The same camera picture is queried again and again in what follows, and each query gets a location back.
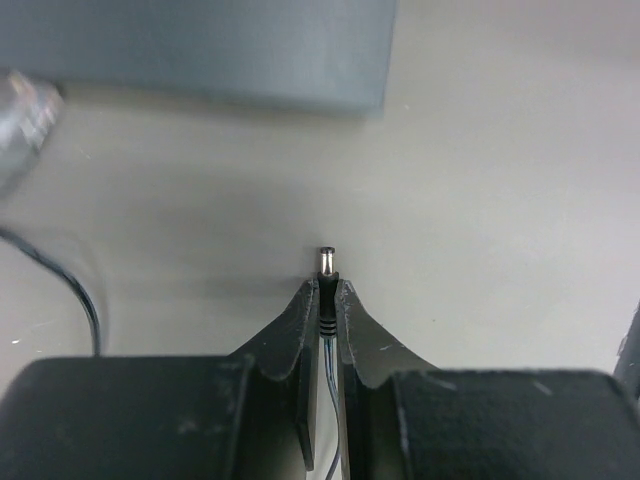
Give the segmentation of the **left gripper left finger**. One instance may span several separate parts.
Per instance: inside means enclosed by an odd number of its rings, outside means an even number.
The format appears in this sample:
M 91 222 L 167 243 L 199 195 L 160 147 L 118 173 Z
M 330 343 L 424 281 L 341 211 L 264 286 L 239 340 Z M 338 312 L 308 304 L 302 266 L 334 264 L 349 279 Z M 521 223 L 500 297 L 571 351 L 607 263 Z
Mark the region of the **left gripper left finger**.
M 1 400 L 5 479 L 302 479 L 314 468 L 319 287 L 224 356 L 46 358 Z

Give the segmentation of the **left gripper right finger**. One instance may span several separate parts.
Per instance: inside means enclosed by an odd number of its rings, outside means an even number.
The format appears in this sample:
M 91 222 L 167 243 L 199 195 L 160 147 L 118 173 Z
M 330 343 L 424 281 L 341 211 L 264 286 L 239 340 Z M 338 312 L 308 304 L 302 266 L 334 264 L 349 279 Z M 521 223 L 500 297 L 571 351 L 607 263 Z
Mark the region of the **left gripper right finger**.
M 639 412 L 594 370 L 439 369 L 342 281 L 335 308 L 347 479 L 635 479 Z

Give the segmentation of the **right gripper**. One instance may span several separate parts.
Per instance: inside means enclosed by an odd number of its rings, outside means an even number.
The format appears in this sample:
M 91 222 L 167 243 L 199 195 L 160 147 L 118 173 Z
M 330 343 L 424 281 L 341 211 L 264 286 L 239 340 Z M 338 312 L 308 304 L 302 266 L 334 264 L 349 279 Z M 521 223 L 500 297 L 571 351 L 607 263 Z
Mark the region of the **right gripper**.
M 624 385 L 634 398 L 639 397 L 640 380 L 640 308 L 632 319 L 631 325 L 618 352 L 618 361 L 614 369 L 614 377 Z

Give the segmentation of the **black network switch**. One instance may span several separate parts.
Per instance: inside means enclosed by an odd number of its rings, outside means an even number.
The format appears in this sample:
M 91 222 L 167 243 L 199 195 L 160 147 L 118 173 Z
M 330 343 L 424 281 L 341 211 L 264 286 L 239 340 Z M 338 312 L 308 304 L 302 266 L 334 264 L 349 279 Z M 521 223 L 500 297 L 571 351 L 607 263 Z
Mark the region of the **black network switch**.
M 56 82 L 365 115 L 384 104 L 392 1 L 5 1 L 1 64 Z

